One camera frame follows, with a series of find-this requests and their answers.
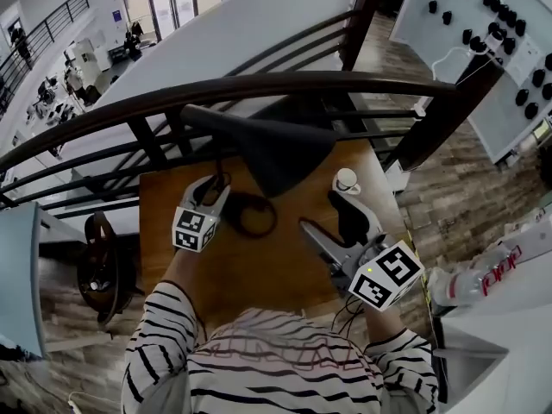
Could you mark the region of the white display board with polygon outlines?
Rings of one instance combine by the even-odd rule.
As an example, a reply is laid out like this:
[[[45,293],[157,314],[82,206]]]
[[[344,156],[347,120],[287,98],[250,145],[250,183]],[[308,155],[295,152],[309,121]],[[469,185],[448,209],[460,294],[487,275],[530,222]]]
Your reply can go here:
[[[436,16],[436,21],[438,23],[442,23],[444,17],[440,11],[430,9],[428,7],[428,3],[429,0],[404,0],[392,31],[392,39],[408,45],[431,70],[430,59],[421,49],[423,40],[420,37],[420,33],[428,28],[428,24],[424,20],[424,16],[427,13],[431,13]],[[468,74],[478,76],[474,75],[473,71],[478,65],[482,64],[482,62],[483,60],[481,58],[471,59],[464,70],[461,71],[460,79],[448,83],[461,81]],[[504,81],[505,75],[503,74],[495,86]],[[545,119],[549,119],[552,122],[552,107],[549,108],[545,117],[538,119],[535,122],[527,124],[522,124],[520,121],[503,122],[500,117],[502,110],[499,108],[493,108],[490,105],[490,102],[495,98],[492,94],[494,87],[487,93],[478,107],[470,114],[468,120],[480,138],[480,141],[483,144],[489,158],[492,162],[498,162],[499,160],[502,160],[511,150],[517,147],[518,144],[530,135],[530,133],[533,132]]]

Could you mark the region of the dark wooden chair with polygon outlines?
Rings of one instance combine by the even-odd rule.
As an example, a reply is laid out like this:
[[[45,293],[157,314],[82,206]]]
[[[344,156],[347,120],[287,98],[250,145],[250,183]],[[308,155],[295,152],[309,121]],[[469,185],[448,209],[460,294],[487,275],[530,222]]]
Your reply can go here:
[[[85,239],[86,248],[77,264],[78,290],[97,312],[97,323],[104,328],[144,291],[138,287],[132,255],[120,246],[102,211],[86,219]]]

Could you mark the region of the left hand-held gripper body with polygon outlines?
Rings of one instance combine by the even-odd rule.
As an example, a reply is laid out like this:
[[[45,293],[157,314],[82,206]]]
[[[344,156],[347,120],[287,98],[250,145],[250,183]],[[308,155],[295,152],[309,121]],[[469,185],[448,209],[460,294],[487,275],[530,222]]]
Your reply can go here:
[[[172,221],[174,247],[200,253],[209,244],[219,224],[219,208],[182,201]]]

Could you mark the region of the white cabinet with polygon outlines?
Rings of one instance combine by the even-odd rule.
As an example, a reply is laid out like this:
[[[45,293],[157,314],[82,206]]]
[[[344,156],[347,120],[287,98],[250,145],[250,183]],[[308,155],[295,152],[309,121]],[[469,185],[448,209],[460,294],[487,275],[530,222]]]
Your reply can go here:
[[[441,319],[442,414],[552,414],[552,279],[525,275]]]

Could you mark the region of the light blue table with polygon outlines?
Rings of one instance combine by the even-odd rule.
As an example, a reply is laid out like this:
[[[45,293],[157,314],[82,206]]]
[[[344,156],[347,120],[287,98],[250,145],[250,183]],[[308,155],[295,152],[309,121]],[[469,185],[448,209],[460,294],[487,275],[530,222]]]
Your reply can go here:
[[[40,228],[40,210],[34,203],[0,212],[0,335],[43,357]]]

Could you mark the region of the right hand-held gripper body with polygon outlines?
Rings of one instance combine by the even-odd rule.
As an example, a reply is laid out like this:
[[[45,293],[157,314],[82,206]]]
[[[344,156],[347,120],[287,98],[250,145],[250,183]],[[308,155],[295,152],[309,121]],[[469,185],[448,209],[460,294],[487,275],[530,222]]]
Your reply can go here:
[[[396,304],[421,278],[424,266],[406,242],[379,234],[331,269],[341,296],[352,295],[377,311]]]

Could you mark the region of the white mug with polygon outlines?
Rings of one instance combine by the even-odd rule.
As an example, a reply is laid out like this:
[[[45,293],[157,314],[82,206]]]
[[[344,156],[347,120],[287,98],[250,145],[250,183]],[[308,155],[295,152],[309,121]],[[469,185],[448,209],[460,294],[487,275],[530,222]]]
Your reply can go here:
[[[354,170],[348,167],[339,169],[331,184],[333,191],[338,191],[351,196],[358,196],[361,193],[361,186]]]

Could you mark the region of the white plastic bag red print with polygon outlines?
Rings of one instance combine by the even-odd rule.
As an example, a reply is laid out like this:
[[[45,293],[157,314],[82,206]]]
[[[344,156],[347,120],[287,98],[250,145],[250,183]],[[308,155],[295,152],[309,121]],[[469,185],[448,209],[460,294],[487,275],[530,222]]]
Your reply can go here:
[[[500,243],[470,261],[455,264],[451,271],[435,267],[428,281],[430,298],[442,307],[479,302],[516,269],[522,254],[518,245]]]

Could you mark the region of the yellow black hazard strip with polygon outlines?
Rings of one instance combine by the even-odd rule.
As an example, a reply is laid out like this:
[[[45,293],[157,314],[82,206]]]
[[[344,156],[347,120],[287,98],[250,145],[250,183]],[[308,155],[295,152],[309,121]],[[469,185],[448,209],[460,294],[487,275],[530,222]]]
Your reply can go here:
[[[423,318],[430,321],[433,317],[433,305],[429,291],[429,273],[430,270],[426,269],[407,292],[403,310],[409,318],[415,317],[417,320]]]

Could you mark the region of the person's left forearm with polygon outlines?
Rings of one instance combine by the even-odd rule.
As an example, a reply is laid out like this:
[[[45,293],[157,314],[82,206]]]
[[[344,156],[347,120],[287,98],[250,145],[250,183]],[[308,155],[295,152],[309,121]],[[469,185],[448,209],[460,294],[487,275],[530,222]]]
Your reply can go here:
[[[188,250],[179,250],[173,256],[162,280],[179,287],[191,300],[194,311],[204,316],[204,278],[201,270],[202,255]]]

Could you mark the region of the black balcony railing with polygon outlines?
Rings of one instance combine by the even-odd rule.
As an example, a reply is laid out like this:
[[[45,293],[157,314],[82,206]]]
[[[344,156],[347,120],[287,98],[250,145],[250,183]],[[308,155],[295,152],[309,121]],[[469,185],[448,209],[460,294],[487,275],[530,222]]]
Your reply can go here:
[[[89,0],[66,0],[33,30],[26,34],[32,68],[29,69],[14,47],[0,63],[0,116],[9,104],[38,59],[58,40],[60,35],[90,8]]]

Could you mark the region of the dark curved railing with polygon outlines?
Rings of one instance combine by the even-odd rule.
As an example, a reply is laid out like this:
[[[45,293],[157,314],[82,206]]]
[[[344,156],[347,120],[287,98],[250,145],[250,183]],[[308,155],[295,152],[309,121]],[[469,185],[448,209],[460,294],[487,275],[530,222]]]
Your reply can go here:
[[[372,0],[356,0],[352,10],[314,23],[284,40],[264,48],[220,78],[195,79],[144,91],[113,102],[99,100],[95,108],[77,118],[40,133],[0,158],[7,171],[54,147],[126,124],[134,140],[86,153],[15,182],[21,187],[79,166],[116,156],[129,158],[143,152],[146,164],[121,164],[98,175],[50,187],[22,198],[10,199],[0,187],[0,210],[8,210],[79,187],[121,182],[118,189],[96,191],[92,199],[135,196],[132,180],[144,174],[196,161],[216,160],[224,154],[241,154],[264,194],[276,197],[298,184],[321,162],[303,161],[282,169],[248,147],[236,132],[226,131],[232,109],[248,99],[263,97],[326,97],[352,93],[426,96],[430,104],[424,116],[414,111],[415,124],[398,134],[395,147],[379,152],[384,166],[399,162],[413,168],[425,162],[468,118],[502,77],[502,69],[489,60],[456,84],[416,82],[357,72],[352,58],[360,52],[360,38],[373,20]]]

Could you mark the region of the person's right forearm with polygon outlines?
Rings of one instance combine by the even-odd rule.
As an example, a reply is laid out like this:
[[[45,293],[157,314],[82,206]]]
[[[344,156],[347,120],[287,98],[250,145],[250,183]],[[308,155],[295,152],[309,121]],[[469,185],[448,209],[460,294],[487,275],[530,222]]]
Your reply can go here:
[[[367,325],[367,336],[370,343],[384,342],[398,335],[404,328],[399,309],[390,307],[378,311],[364,304],[364,317]]]

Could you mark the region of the white floor box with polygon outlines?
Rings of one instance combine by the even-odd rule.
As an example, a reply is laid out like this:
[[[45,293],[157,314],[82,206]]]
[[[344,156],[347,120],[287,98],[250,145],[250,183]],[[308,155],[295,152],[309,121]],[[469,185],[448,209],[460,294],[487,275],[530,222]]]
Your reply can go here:
[[[387,181],[394,193],[400,193],[404,191],[409,183],[411,173],[405,172],[399,161],[396,160],[385,171]]]

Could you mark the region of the dark grey desk lamp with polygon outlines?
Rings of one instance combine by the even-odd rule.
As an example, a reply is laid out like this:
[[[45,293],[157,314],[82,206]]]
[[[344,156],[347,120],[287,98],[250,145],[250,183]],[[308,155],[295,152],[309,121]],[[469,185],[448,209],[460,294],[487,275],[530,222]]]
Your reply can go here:
[[[272,233],[278,223],[275,208],[269,202],[300,184],[328,157],[339,134],[304,124],[244,118],[188,104],[180,119],[195,129],[224,137],[235,149],[263,193],[262,197],[233,192],[223,206],[223,219],[239,234],[259,239]],[[273,222],[263,233],[254,233],[242,224],[247,208],[271,210]]]

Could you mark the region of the person's striped shirt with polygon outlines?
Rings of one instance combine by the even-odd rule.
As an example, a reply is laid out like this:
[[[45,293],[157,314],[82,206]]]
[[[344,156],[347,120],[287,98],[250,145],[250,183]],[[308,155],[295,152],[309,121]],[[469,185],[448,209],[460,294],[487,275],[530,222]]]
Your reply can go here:
[[[126,349],[122,414],[438,414],[430,344],[409,329],[360,348],[253,308],[206,342],[198,330],[185,292],[160,282]]]

